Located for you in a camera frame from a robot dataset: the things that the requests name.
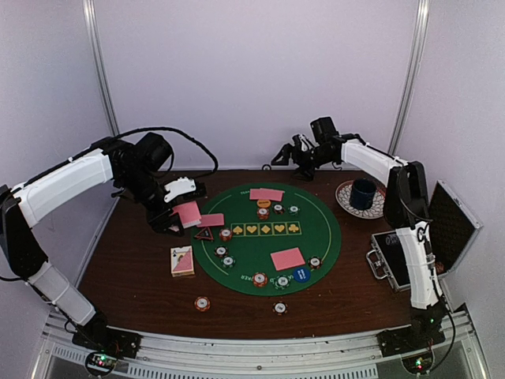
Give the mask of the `brown poker chip stack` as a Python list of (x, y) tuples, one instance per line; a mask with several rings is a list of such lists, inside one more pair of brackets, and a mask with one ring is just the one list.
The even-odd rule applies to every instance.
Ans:
[(285, 302), (275, 302), (272, 306), (274, 314), (281, 316), (287, 313), (288, 305)]

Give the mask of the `blue small blind button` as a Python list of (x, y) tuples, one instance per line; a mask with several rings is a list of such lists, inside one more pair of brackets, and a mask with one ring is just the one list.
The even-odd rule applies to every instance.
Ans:
[(298, 283), (307, 283), (311, 279), (311, 272), (306, 267), (295, 268), (293, 279)]

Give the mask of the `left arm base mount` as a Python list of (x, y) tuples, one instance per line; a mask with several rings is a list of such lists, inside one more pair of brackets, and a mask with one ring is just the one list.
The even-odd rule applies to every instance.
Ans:
[(108, 327), (98, 332), (79, 328), (72, 337), (74, 345), (102, 351), (115, 358), (135, 358), (141, 340), (138, 333)]

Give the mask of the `orange poker chip stack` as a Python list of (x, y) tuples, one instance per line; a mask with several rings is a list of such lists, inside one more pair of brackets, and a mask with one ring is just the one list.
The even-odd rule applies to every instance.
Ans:
[(200, 312), (206, 312), (211, 307), (210, 299), (205, 296), (199, 296), (194, 301), (195, 308)]

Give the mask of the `black red triangular dealer button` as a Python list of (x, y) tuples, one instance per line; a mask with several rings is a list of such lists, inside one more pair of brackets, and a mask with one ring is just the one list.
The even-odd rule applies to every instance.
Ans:
[(215, 240), (210, 227), (204, 227), (199, 229), (198, 232), (195, 233), (194, 238), (199, 241), (213, 242)]

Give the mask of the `green chip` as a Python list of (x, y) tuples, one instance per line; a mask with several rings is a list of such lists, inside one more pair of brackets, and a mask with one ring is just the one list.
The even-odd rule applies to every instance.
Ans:
[(221, 260), (221, 264), (225, 269), (233, 268), (235, 266), (236, 260), (232, 256), (226, 256)]
[(290, 278), (288, 276), (278, 276), (275, 278), (274, 286), (278, 290), (286, 289), (290, 286)]
[(287, 211), (290, 215), (296, 216), (299, 213), (299, 207), (296, 205), (291, 205), (287, 208)]

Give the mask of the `orange big blind button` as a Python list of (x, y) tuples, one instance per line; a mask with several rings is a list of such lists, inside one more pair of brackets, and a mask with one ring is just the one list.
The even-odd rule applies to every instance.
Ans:
[(259, 199), (256, 202), (256, 204), (259, 208), (270, 208), (271, 207), (271, 201), (268, 199)]

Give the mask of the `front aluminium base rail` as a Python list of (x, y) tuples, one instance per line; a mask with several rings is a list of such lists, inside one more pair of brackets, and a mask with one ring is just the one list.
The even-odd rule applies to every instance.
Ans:
[(385, 356), (377, 332), (287, 340), (215, 340), (143, 332), (135, 358), (109, 378), (415, 378), (408, 364), (434, 357), (430, 378), (488, 378), (468, 313), (443, 321), (446, 341), (431, 350)]

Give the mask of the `red playing card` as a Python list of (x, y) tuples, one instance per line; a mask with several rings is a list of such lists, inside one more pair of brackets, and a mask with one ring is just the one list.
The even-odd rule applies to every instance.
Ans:
[(297, 247), (271, 253), (270, 257), (278, 272), (305, 265), (305, 259)]
[(221, 227), (225, 224), (223, 213), (202, 215), (198, 227)]
[(250, 200), (271, 200), (271, 191), (269, 189), (251, 189), (249, 191)]

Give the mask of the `round green poker mat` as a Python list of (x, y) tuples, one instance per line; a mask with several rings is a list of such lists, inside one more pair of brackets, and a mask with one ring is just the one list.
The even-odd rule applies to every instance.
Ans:
[[(249, 199), (251, 189), (283, 190), (279, 204), (285, 212), (275, 214), (270, 210), (267, 220), (257, 216), (259, 208), (255, 200)], [(287, 208), (299, 207), (299, 213), (292, 216)], [(216, 282), (233, 291), (253, 296), (281, 296), (303, 291), (323, 279), (339, 258), (342, 246), (342, 232), (332, 210), (311, 193), (280, 183), (248, 183), (227, 189), (211, 199), (200, 209), (203, 215), (223, 213), (225, 227), (233, 231), (233, 238), (223, 242), (219, 237), (220, 227), (212, 227), (214, 241), (192, 240), (193, 256), (200, 267)], [(233, 268), (225, 269), (214, 250), (225, 246), (228, 256), (236, 260)], [(270, 254), (282, 250), (298, 248), (306, 267), (311, 272), (307, 283), (298, 283), (293, 279), (295, 268), (276, 271)], [(308, 265), (310, 257), (319, 257), (323, 265), (312, 270)], [(264, 272), (269, 281), (265, 287), (253, 286), (253, 275)], [(275, 278), (288, 276), (290, 286), (278, 290), (274, 286)]]

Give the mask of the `red card deck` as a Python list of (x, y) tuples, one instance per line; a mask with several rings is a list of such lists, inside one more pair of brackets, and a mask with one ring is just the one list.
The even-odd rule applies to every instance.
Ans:
[(201, 223), (200, 209), (196, 201), (176, 205), (173, 211), (179, 215), (181, 224), (185, 229), (195, 227)]

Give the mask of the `red chips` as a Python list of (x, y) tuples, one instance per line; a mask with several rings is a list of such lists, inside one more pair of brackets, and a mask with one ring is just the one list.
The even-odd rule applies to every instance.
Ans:
[(233, 231), (229, 228), (223, 228), (219, 232), (219, 237), (223, 242), (228, 242), (233, 238)]
[(265, 287), (268, 284), (268, 277), (264, 272), (257, 272), (252, 277), (254, 287)]
[(268, 208), (258, 208), (256, 214), (260, 220), (267, 220), (270, 216), (270, 210)]

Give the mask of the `brown 100 poker chips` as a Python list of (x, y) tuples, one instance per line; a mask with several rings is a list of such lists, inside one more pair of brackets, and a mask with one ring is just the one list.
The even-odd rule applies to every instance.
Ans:
[(283, 214), (285, 212), (285, 208), (281, 204), (275, 204), (273, 206), (273, 210), (274, 210), (275, 214)]

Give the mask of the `aluminium frame post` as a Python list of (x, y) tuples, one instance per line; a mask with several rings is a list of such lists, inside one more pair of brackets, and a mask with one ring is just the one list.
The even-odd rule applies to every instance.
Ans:
[(421, 68), (421, 61), (428, 32), (430, 3), (431, 2), (429, 0), (419, 0), (417, 2), (417, 12), (413, 26), (410, 56), (406, 67), (406, 77), (395, 119), (395, 125), (387, 150), (387, 153), (394, 158), (397, 156), (398, 147), (402, 139), (402, 133), (405, 129), (410, 111), (417, 75)]
[(103, 60), (103, 52), (99, 39), (99, 28), (95, 13), (95, 2), (92, 0), (84, 0), (82, 4), (84, 11), (84, 21), (88, 31), (88, 38), (90, 41), (92, 55), (95, 63), (95, 72), (98, 79), (99, 92), (101, 95), (103, 109), (106, 115), (107, 125), (111, 134), (110, 144), (115, 145), (117, 144), (120, 132)]

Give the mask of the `left aluminium frame post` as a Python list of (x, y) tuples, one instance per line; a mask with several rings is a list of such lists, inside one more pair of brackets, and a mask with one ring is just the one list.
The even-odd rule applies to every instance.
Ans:
[(99, 39), (99, 28), (95, 13), (95, 2), (92, 0), (84, 0), (82, 4), (84, 11), (84, 21), (88, 31), (88, 38), (90, 41), (92, 55), (95, 63), (95, 72), (98, 79), (99, 92), (101, 95), (103, 109), (106, 115), (107, 125), (111, 134), (110, 144), (115, 145), (117, 144), (120, 132), (103, 60), (103, 52)]

